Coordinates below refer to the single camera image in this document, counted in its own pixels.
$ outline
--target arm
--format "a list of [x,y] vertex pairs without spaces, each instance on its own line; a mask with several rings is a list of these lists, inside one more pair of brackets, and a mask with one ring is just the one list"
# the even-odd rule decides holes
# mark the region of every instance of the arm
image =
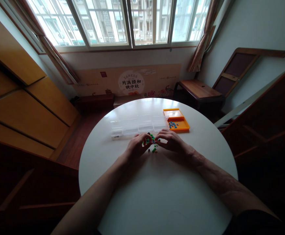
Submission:
[[151,146],[152,142],[146,144],[146,138],[152,139],[144,133],[129,142],[125,152],[67,212],[52,235],[83,234],[99,225],[124,170]]
[[167,143],[156,141],[156,144],[182,154],[184,159],[199,172],[233,215],[238,216],[243,211],[256,209],[278,218],[251,191],[230,174],[198,153],[193,147],[186,144],[175,132],[163,129],[155,139],[158,138],[167,140]]

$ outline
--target chair backrest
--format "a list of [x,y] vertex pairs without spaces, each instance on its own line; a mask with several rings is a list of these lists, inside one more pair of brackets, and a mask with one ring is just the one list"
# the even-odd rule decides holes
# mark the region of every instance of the chair backrest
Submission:
[[284,58],[285,51],[237,48],[214,83],[213,89],[228,97],[261,55]]

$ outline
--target clear plastic organizer box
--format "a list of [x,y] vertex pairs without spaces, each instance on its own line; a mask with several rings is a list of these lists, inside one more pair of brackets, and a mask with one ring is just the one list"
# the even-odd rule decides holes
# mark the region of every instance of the clear plastic organizer box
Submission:
[[140,115],[133,119],[111,121],[111,137],[169,129],[167,120],[168,116]]

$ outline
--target hand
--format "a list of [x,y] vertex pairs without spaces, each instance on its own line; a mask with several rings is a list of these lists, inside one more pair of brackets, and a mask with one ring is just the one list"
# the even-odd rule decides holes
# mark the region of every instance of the hand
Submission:
[[[157,141],[159,138],[167,140],[167,143]],[[195,166],[201,165],[204,162],[204,156],[198,153],[192,146],[186,144],[174,131],[163,129],[155,137],[155,140],[157,145],[182,154],[186,160],[189,160]]]
[[122,154],[127,161],[131,161],[135,158],[140,157],[151,145],[152,137],[147,133],[137,134],[133,139],[130,140],[127,149]]

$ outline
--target circular logo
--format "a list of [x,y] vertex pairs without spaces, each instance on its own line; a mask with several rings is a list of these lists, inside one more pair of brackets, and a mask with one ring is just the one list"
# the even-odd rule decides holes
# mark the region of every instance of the circular logo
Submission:
[[127,70],[119,77],[119,88],[125,95],[135,95],[142,93],[145,81],[140,73]]

